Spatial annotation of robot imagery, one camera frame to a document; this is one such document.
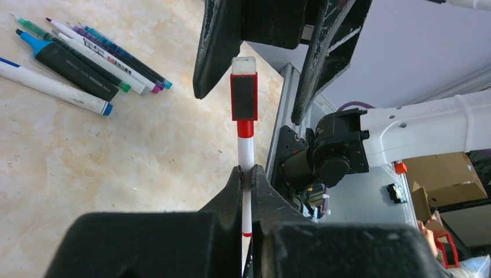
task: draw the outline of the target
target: plastic bag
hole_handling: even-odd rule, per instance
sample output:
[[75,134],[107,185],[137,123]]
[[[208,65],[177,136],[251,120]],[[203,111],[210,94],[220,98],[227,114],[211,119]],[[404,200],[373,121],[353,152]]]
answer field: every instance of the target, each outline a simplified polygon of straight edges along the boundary
[[447,269],[454,278],[489,278],[491,258],[477,257],[460,262],[459,268]]

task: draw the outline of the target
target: red object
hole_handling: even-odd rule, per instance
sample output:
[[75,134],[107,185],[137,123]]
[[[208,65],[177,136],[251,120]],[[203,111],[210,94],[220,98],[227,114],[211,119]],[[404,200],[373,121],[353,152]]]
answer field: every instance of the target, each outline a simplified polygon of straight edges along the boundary
[[[457,253],[457,248],[455,247],[455,244],[453,244],[452,235],[447,231],[433,231],[433,237],[435,239],[435,245],[437,246],[437,249],[439,249],[442,252],[442,255],[444,257],[444,267],[447,269],[458,268],[460,266],[459,255]],[[445,245],[441,241],[438,240],[440,237],[446,237],[448,243],[452,247],[453,257],[455,260],[454,265],[448,264],[448,259],[446,257],[446,252],[445,252]]]
[[406,166],[406,164],[404,164],[404,162],[396,163],[394,169],[398,175],[402,175],[408,172],[408,167]]
[[254,121],[253,120],[238,120],[237,135],[240,138],[251,138],[254,136]]
[[234,107],[233,107],[233,78],[238,78],[238,77],[254,77],[254,119],[253,120],[258,120],[258,73],[252,75],[252,74],[231,74],[230,75],[230,100],[232,103],[232,120],[237,121],[240,119],[236,119],[234,117]]

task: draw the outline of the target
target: table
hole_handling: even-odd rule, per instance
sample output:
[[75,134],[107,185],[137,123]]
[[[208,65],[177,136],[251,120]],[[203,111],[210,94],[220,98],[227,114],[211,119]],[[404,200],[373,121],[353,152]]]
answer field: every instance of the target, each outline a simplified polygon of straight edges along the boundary
[[[61,80],[38,64],[9,15],[46,30],[45,17],[107,34],[174,83],[141,97],[118,93],[103,117],[0,78],[0,277],[41,277],[70,224],[92,211],[193,211],[237,164],[226,73],[204,100],[192,77],[201,0],[2,1],[0,57]],[[246,43],[259,74],[256,162],[268,155],[283,78]]]

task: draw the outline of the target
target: white marker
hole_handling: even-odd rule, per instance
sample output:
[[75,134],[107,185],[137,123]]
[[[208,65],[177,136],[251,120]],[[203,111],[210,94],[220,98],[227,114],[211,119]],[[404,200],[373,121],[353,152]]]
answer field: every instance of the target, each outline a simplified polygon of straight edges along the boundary
[[57,35],[62,41],[64,41],[68,46],[77,50],[82,55],[93,61],[94,63],[100,65],[103,69],[114,74],[115,77],[121,79],[123,82],[129,84],[131,86],[131,89],[137,92],[138,94],[145,96],[150,92],[150,88],[145,87],[145,85],[143,85],[140,81],[134,79],[128,74],[125,74],[123,71],[119,70],[109,61],[99,56],[96,52],[93,52],[92,50],[80,44],[76,40],[67,37],[66,35],[60,33],[57,30],[53,30],[53,33]]
[[237,148],[242,170],[242,235],[252,236],[251,175],[254,167],[254,121],[257,120],[258,75],[254,57],[232,59],[232,120],[237,121]]
[[147,88],[150,88],[150,90],[153,93],[158,93],[161,91],[161,89],[157,86],[157,84],[153,83],[152,81],[150,81],[150,79],[144,77],[139,72],[137,72],[136,70],[131,68],[129,65],[127,65],[123,61],[121,61],[119,58],[116,58],[114,55],[110,54],[109,52],[107,52],[106,50],[104,50],[100,46],[96,45],[95,43],[93,43],[89,39],[87,39],[87,38],[85,38],[79,34],[77,34],[77,36],[73,39],[76,40],[77,42],[79,42],[80,44],[87,46],[90,50],[96,52],[102,58],[108,60],[111,64],[116,66],[118,69],[122,70],[123,72],[132,76],[134,79],[143,83],[143,85],[145,85]]
[[0,76],[100,115],[107,116],[112,111],[112,104],[105,100],[30,71],[2,57],[0,57]]
[[52,19],[46,18],[47,22],[51,25],[55,26],[58,30],[60,30],[63,34],[71,39],[75,39],[79,34],[77,34],[74,30],[68,28],[64,24],[59,23],[58,21],[54,21]]

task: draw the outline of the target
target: marker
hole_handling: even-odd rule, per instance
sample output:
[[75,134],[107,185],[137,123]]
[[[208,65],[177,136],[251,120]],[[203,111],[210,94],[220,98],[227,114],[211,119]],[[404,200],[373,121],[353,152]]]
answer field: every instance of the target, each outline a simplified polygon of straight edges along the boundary
[[242,235],[252,236],[251,175],[254,167],[254,121],[258,120],[258,74],[254,57],[232,59],[232,120],[237,122],[242,183]]
[[73,56],[78,58],[80,61],[82,61],[84,64],[88,65],[91,69],[93,69],[96,73],[101,75],[103,78],[107,79],[107,81],[111,82],[113,85],[117,86],[120,88],[123,92],[127,93],[130,89],[131,86],[122,82],[121,79],[115,77],[113,74],[110,72],[106,71],[105,69],[101,68],[99,65],[96,63],[92,62],[90,59],[85,57],[84,55],[80,54],[78,51],[75,49],[71,48],[68,46],[66,43],[62,42],[52,34],[48,33],[46,30],[43,28],[37,26],[36,24],[27,21],[21,17],[14,16],[11,14],[13,17],[17,19],[17,21],[28,31],[31,31],[34,33],[38,38],[41,38],[45,41],[52,41],[63,47],[66,51],[70,52]]
[[146,70],[148,70],[149,72],[152,73],[152,75],[157,78],[159,81],[161,81],[164,85],[166,85],[166,89],[170,89],[170,87],[172,87],[172,83],[170,81],[168,81],[167,79],[163,78],[160,74],[158,74],[156,71],[152,70],[151,68],[149,68],[147,65],[145,65],[143,62],[141,62],[140,60],[138,60],[136,57],[134,57],[133,55],[131,55],[129,52],[127,52],[126,50],[124,50],[122,47],[118,46],[117,44],[115,44],[114,42],[112,42],[110,39],[106,38],[103,34],[101,34],[100,32],[98,32],[97,30],[95,30],[94,28],[90,28],[89,26],[87,25],[84,25],[82,23],[79,23],[80,25],[82,25],[82,27],[85,29],[85,31],[91,33],[92,35],[94,35],[97,39],[99,39],[101,42],[105,43],[106,45],[108,45],[110,48],[114,49],[115,51],[117,51],[118,53],[120,53],[121,55],[123,56],[126,56],[132,60],[134,60],[135,63],[137,63],[138,65],[140,65],[142,68],[145,68]]
[[65,34],[69,38],[74,39],[76,36],[78,36],[78,34],[74,30],[68,28],[67,26],[65,26],[65,25],[63,25],[57,21],[54,21],[48,17],[46,18],[46,20],[47,20],[47,22],[49,22],[51,25],[55,26],[55,28],[60,30],[63,34]]
[[112,104],[105,100],[30,71],[2,57],[0,57],[0,76],[100,115],[108,116],[112,111]]
[[16,33],[34,51],[34,58],[83,91],[110,101],[118,88],[56,43],[36,39],[17,29]]
[[143,75],[148,80],[150,80],[155,85],[157,85],[157,87],[159,87],[161,90],[163,90],[166,87],[166,85],[164,85],[163,83],[161,83],[161,81],[159,81],[158,79],[156,79],[155,77],[153,77],[153,75],[150,72],[146,71],[145,69],[143,69],[140,66],[138,66],[137,64],[135,64],[132,59],[128,59],[126,57],[123,57],[121,54],[119,54],[118,52],[114,51],[114,49],[111,49],[109,46],[107,46],[106,44],[104,44],[103,42],[101,42],[100,40],[98,40],[96,37],[94,37],[89,32],[85,31],[84,29],[79,28],[79,27],[77,27],[77,26],[75,26],[73,24],[70,24],[70,26],[72,27],[72,29],[75,32],[77,32],[78,35],[80,35],[82,37],[85,37],[86,39],[88,39],[91,42],[95,43],[97,46],[99,46],[103,50],[109,52],[111,55],[113,55],[114,57],[116,57],[119,60],[121,60],[123,63],[129,65],[131,68],[133,68],[134,70],[138,71],[141,75]]
[[115,67],[113,64],[111,64],[109,61],[107,61],[106,59],[99,56],[99,54],[90,50],[85,45],[82,45],[81,43],[77,42],[76,40],[65,36],[64,34],[60,33],[57,30],[53,30],[53,33],[55,35],[57,35],[60,38],[60,40],[65,42],[68,46],[77,50],[82,55],[84,55],[85,57],[87,57],[91,61],[93,61],[94,63],[100,65],[103,69],[109,71],[110,73],[114,74],[117,78],[119,78],[122,81],[124,81],[125,83],[129,84],[131,86],[131,89],[134,90],[136,93],[141,94],[142,96],[145,96],[150,91],[150,89],[145,87],[145,85],[143,85],[141,82],[134,79],[130,75],[124,73],[123,71],[121,71],[120,69]]
[[150,81],[148,78],[144,77],[141,75],[141,73],[137,72],[133,68],[131,68],[129,65],[125,64],[123,61],[120,59],[116,58],[112,54],[106,52],[104,49],[100,48],[97,46],[95,43],[91,42],[87,38],[84,38],[82,36],[78,36],[77,38],[74,38],[77,42],[87,46],[89,49],[92,51],[96,52],[100,56],[102,56],[104,59],[108,60],[111,64],[115,65],[118,69],[124,71],[125,73],[129,74],[136,80],[140,81],[145,85],[147,88],[150,88],[152,93],[158,93],[160,91],[160,88],[158,85]]

